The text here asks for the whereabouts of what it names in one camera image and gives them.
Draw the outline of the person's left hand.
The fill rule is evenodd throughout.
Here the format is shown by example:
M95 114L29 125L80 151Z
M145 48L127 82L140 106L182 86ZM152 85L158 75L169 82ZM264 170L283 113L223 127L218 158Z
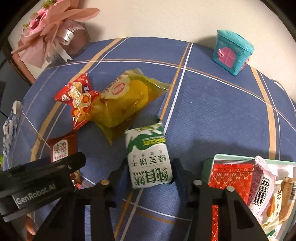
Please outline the person's left hand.
M27 240L32 240L38 231L36 223L32 218L26 216L26 229L27 229Z

